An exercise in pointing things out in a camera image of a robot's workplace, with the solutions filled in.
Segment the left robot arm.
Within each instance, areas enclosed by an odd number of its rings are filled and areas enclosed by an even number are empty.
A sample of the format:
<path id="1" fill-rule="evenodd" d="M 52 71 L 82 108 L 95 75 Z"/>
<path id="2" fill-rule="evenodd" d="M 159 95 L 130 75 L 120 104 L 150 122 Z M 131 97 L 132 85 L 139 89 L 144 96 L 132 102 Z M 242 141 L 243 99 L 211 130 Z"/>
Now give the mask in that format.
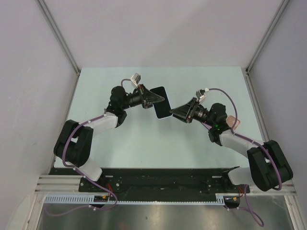
<path id="1" fill-rule="evenodd" d="M 164 100 L 164 97 L 148 90 L 143 84 L 137 85 L 132 93 L 127 93 L 122 86 L 116 86 L 111 90 L 110 101 L 102 115 L 82 123 L 73 120 L 64 123 L 53 153 L 62 160 L 64 166 L 90 179 L 89 186 L 92 189 L 102 191 L 106 186 L 103 171 L 90 158 L 93 138 L 122 125 L 127 117 L 127 109 L 138 105 L 148 109 Z"/>

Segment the blue cased phone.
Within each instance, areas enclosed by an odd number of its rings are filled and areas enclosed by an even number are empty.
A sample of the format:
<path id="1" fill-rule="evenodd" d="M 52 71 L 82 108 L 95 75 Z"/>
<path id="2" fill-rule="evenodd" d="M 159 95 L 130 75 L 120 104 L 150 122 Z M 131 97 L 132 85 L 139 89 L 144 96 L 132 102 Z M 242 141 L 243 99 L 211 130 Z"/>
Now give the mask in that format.
<path id="1" fill-rule="evenodd" d="M 171 117 L 172 116 L 172 114 L 170 113 L 171 106 L 170 106 L 170 102 L 169 102 L 165 87 L 159 86 L 159 87 L 150 89 L 150 91 L 164 98 L 162 102 L 153 104 L 156 118 L 158 120 L 161 120 L 161 119 Z"/>

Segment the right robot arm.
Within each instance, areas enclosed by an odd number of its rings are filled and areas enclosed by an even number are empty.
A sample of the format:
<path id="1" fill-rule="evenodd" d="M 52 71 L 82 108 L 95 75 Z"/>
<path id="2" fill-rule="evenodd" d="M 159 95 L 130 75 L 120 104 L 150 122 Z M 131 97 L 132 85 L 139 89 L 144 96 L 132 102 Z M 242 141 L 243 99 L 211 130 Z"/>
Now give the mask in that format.
<path id="1" fill-rule="evenodd" d="M 233 192 L 238 185 L 254 185 L 261 191 L 280 190 L 283 183 L 292 180 L 293 171 L 278 142 L 259 142 L 231 130 L 227 124 L 226 106 L 214 103 L 210 109 L 203 107 L 197 98 L 171 109 L 173 117 L 184 123 L 193 120 L 208 124 L 208 136 L 212 143 L 229 148 L 246 157 L 248 167 L 234 167 L 225 172 L 221 186 Z"/>

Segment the pink phone case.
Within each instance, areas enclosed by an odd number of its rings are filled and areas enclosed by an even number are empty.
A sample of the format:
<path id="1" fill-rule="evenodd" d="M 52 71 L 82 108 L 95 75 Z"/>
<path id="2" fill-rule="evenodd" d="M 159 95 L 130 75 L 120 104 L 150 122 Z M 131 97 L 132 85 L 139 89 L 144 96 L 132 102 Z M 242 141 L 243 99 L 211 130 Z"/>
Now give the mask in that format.
<path id="1" fill-rule="evenodd" d="M 226 119 L 226 123 L 228 124 L 229 127 L 233 127 L 233 130 L 236 130 L 238 126 L 240 125 L 240 120 L 236 119 L 234 116 L 229 115 Z"/>

